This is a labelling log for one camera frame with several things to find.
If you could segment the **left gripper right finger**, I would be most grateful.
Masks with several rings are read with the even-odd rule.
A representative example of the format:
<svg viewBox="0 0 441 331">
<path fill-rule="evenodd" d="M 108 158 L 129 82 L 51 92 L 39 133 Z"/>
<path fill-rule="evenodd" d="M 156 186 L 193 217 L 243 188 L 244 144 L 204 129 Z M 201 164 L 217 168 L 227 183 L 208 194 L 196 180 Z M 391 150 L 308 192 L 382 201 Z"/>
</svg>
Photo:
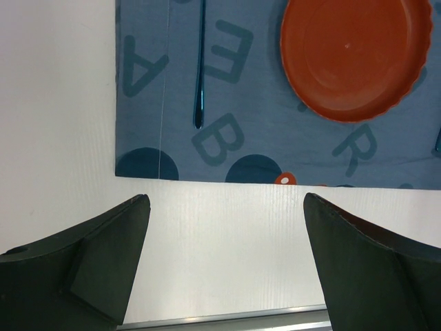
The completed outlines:
<svg viewBox="0 0 441 331">
<path fill-rule="evenodd" d="M 314 193 L 303 210 L 333 330 L 440 329 L 439 248 Z"/>
</svg>

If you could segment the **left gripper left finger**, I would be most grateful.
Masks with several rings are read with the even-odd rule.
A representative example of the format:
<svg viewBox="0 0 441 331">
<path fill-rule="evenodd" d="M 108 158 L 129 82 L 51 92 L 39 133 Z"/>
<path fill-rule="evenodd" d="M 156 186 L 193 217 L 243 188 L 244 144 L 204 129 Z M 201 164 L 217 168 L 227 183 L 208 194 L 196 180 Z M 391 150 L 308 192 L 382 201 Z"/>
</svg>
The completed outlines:
<svg viewBox="0 0 441 331">
<path fill-rule="evenodd" d="M 138 194 L 1 255 L 2 330 L 115 330 L 127 312 L 150 218 Z"/>
</svg>

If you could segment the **blue plastic spoon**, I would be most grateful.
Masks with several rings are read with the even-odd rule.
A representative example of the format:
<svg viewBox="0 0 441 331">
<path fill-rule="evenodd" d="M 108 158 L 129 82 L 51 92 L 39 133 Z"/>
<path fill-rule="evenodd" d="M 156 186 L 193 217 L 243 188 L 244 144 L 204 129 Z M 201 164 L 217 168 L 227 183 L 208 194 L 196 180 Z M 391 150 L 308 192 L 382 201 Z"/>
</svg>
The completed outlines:
<svg viewBox="0 0 441 331">
<path fill-rule="evenodd" d="M 436 139 L 436 142 L 435 142 L 434 150 L 436 152 L 441 152 L 441 129 L 440 129 L 440 131 L 438 133 L 438 136 L 437 136 L 437 139 Z"/>
</svg>

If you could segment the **blue letter-print placemat cloth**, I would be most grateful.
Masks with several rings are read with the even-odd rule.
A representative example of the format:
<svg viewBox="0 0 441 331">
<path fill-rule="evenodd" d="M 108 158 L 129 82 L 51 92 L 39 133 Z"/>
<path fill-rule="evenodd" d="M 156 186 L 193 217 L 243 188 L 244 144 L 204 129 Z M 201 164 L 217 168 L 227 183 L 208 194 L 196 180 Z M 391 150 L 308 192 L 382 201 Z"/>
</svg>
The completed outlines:
<svg viewBox="0 0 441 331">
<path fill-rule="evenodd" d="M 116 2 L 119 177 L 440 189 L 440 2 L 412 91 L 359 123 L 315 114 L 280 57 L 285 1 L 206 1 L 204 124 L 194 127 L 201 1 Z"/>
</svg>

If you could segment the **blue plastic fork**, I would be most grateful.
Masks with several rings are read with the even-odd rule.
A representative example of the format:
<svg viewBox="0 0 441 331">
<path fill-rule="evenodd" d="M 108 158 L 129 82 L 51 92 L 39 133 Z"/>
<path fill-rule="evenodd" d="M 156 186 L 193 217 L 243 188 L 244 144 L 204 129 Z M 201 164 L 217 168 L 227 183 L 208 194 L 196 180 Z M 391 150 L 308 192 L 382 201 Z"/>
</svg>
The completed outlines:
<svg viewBox="0 0 441 331">
<path fill-rule="evenodd" d="M 196 129 L 201 129 L 204 124 L 205 15 L 206 15 L 206 0 L 201 0 L 199 40 L 198 40 L 198 65 L 197 65 L 196 93 L 194 99 L 194 117 L 193 117 L 194 127 Z"/>
</svg>

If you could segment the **red round plate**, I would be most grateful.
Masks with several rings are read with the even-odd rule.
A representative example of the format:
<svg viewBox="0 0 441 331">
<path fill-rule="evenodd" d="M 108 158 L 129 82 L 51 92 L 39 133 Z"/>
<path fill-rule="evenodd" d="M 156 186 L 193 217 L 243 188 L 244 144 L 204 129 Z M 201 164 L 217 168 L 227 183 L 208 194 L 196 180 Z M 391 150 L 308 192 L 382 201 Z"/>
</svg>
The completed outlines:
<svg viewBox="0 0 441 331">
<path fill-rule="evenodd" d="M 432 12 L 429 1 L 289 1 L 280 57 L 292 90 L 332 121 L 383 115 L 422 74 Z"/>
</svg>

